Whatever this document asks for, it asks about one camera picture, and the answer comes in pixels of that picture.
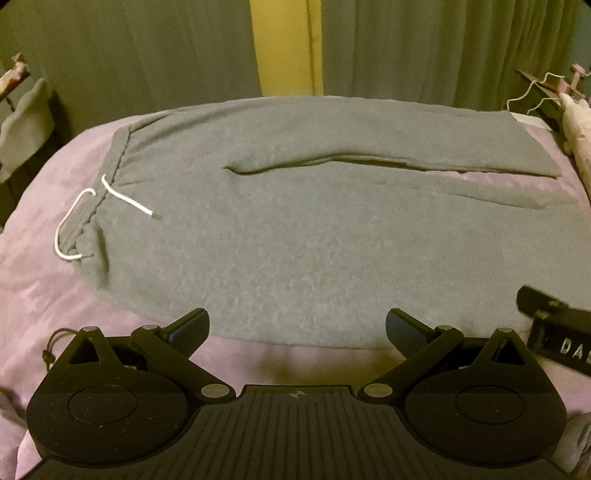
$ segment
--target pink fabric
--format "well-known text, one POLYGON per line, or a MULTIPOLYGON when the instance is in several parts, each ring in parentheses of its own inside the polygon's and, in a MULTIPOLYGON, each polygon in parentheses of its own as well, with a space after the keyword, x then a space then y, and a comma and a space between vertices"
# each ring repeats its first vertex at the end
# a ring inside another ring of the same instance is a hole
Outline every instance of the pink fabric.
MULTIPOLYGON (((46 373, 41 351, 56 329, 96 325, 106 336, 123 336, 153 323, 95 297, 74 273, 72 265, 53 251, 57 224, 77 194, 92 184, 113 133, 140 118, 90 129, 62 148, 24 193, 0 235, 0 387, 13 390, 23 407, 46 373)), ((496 173, 433 174, 505 186, 564 189, 579 199, 591 219, 584 188, 552 134, 524 127, 560 165, 560 180, 496 173)), ((522 332, 524 339, 527 335, 528 332, 522 332)), ((56 356, 70 339, 66 336, 56 343, 56 356)), ((191 359, 240 392, 245 384, 351 384, 357 389, 395 366, 402 357, 393 349, 292 347, 210 337, 191 359)), ((591 379, 550 361, 543 361, 543 365, 570 413, 591 412, 591 379)), ((28 439, 19 452, 18 475, 37 462, 38 456, 28 439)))

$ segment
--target gray fabric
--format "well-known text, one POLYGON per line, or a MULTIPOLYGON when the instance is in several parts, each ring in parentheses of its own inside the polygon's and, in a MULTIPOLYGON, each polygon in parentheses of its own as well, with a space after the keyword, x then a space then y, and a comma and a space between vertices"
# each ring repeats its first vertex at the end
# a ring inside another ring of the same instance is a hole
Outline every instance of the gray fabric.
POLYGON ((205 307, 212 334, 270 343, 387 348, 392 307, 467 335, 525 330, 523 284, 591 307, 591 232, 567 193, 385 166, 403 156, 548 167, 509 114, 435 110, 440 142, 421 127, 432 108, 394 101, 254 99, 158 114, 116 133, 61 250, 92 255, 75 268, 124 309, 164 324, 205 307), (351 152, 385 162, 319 160, 351 152), (103 174, 160 218, 108 194, 103 174))
POLYGON ((19 100, 15 111, 0 124, 0 183, 6 182, 45 144, 56 124, 47 105, 45 79, 19 100))
POLYGON ((322 0, 324 92, 497 110, 565 74, 580 0, 322 0))

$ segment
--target metal rivet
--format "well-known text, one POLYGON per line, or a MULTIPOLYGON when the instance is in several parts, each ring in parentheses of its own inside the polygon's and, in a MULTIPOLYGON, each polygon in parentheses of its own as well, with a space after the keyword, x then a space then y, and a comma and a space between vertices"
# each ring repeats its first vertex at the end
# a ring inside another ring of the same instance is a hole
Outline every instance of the metal rivet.
POLYGON ((546 318, 548 318, 550 316, 550 314, 548 312, 544 312, 543 310, 538 310, 534 317, 541 319, 541 320, 546 320, 546 318))
POLYGON ((201 389, 201 393, 204 397, 221 398, 228 395, 230 393, 230 389, 221 383, 210 383, 201 389))
POLYGON ((384 383, 370 383, 366 385, 363 391, 373 398, 382 398, 392 395, 392 387, 384 383))

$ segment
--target black cord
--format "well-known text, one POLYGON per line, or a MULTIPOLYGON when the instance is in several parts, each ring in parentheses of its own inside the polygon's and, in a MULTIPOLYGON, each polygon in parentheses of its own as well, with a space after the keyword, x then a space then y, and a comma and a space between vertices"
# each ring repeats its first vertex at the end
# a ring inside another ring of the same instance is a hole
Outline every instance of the black cord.
POLYGON ((10 100, 10 98, 8 98, 8 96, 4 97, 4 99, 6 100, 6 103, 8 104, 8 106, 10 107, 10 111, 14 112, 16 109, 14 108, 14 103, 12 103, 12 100, 10 100))
POLYGON ((43 350, 43 353, 41 354, 41 358, 43 358, 43 362, 45 363, 48 372, 49 372, 49 369, 50 369, 50 365, 51 364, 54 364, 56 362, 56 356, 51 352, 51 350, 53 349, 53 347, 55 346, 56 342, 59 339, 56 338, 53 343, 52 343, 52 340, 54 340, 54 337, 58 333, 61 333, 61 332, 71 333, 72 335, 75 335, 75 334, 78 333, 77 330, 72 330, 71 328, 59 328, 55 332, 53 332, 51 334, 51 336, 49 337, 49 341, 47 342, 47 349, 46 350, 43 350))

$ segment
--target white drawstring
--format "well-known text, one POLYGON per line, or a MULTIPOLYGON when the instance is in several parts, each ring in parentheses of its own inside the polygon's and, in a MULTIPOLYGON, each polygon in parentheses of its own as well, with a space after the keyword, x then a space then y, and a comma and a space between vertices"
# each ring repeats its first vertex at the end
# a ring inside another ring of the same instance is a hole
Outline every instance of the white drawstring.
POLYGON ((94 189, 84 189, 82 190, 79 194, 78 197, 76 197, 76 200, 74 200, 74 203, 72 204, 72 206, 70 207, 70 210, 68 210, 68 213, 66 214, 66 216, 61 220, 60 224, 57 226, 56 228, 56 235, 53 239, 53 246, 56 249, 56 254, 58 254, 60 256, 60 258, 64 259, 64 260, 79 260, 82 258, 82 254, 77 254, 77 255, 66 255, 61 253, 60 251, 60 246, 58 244, 59 239, 60 239, 60 228, 61 226, 64 224, 64 222, 67 220, 67 218, 70 216, 70 214, 72 213, 72 210, 76 207, 76 205, 78 204, 78 202, 80 201, 80 199, 82 198, 82 196, 86 193, 91 193, 93 196, 96 195, 96 191, 94 189))
MULTIPOLYGON (((142 212, 144 212, 146 215, 150 215, 151 217, 155 218, 154 212, 152 210, 150 210, 149 208, 146 208, 144 205, 142 205, 139 202, 136 202, 134 199, 130 199, 129 197, 126 197, 125 195, 123 195, 122 193, 116 192, 113 187, 111 185, 109 185, 109 183, 106 180, 106 175, 103 175, 100 178, 102 184, 105 186, 105 188, 107 189, 107 192, 113 194, 114 196, 116 196, 118 199, 123 200, 124 202, 129 203, 130 205, 133 205, 134 207, 136 207, 138 210, 141 210, 142 212)), ((60 224, 57 226, 56 228, 56 234, 54 237, 54 248, 56 250, 56 254, 58 254, 60 256, 60 258, 64 259, 64 260, 79 260, 83 257, 91 257, 91 255, 82 255, 82 254, 77 254, 77 255, 66 255, 64 253, 62 253, 60 251, 60 247, 59 247, 59 238, 60 238, 60 228, 61 226, 64 224, 64 222, 67 220, 67 218, 70 216, 70 214, 72 213, 72 210, 74 210, 74 208, 76 207, 76 205, 78 204, 78 202, 80 201, 80 199, 82 198, 82 196, 85 193, 91 193, 93 194, 93 196, 96 196, 96 191, 94 189, 84 189, 82 190, 79 194, 78 197, 76 197, 76 200, 74 200, 74 203, 72 204, 72 206, 70 207, 70 210, 68 210, 68 213, 65 215, 65 217, 61 220, 60 224)))
POLYGON ((106 175, 103 175, 100 180, 103 183, 103 185, 105 186, 105 188, 107 189, 107 191, 109 193, 112 193, 113 195, 115 195, 118 199, 123 200, 124 202, 129 203, 130 205, 133 205, 134 207, 136 207, 138 210, 141 210, 142 212, 144 212, 146 215, 150 215, 151 217, 154 216, 154 212, 152 210, 150 210, 149 208, 146 208, 145 206, 143 206, 141 203, 136 202, 133 199, 130 199, 129 197, 126 197, 125 195, 116 192, 113 190, 113 187, 111 187, 111 185, 109 185, 107 183, 106 180, 106 175))
POLYGON ((540 108, 540 105, 544 102, 544 100, 548 100, 550 97, 544 97, 542 98, 542 100, 540 100, 540 102, 538 103, 538 105, 536 105, 533 108, 530 108, 529 110, 526 111, 526 115, 529 115, 531 112, 533 112, 534 110, 537 110, 538 108, 540 108))
POLYGON ((509 102, 516 102, 517 100, 521 100, 521 99, 527 97, 527 94, 530 92, 531 88, 534 86, 535 83, 538 83, 539 85, 542 85, 543 83, 546 83, 546 80, 548 79, 548 75, 552 75, 552 77, 556 77, 556 78, 559 78, 559 79, 563 79, 564 78, 564 75, 556 75, 555 73, 546 72, 546 75, 544 76, 544 80, 542 80, 542 81, 539 81, 537 79, 536 80, 533 80, 530 83, 530 86, 527 87, 527 90, 525 91, 525 93, 523 95, 521 95, 520 97, 517 97, 517 98, 511 98, 511 99, 507 100, 507 105, 506 105, 507 106, 507 110, 509 110, 509 102))

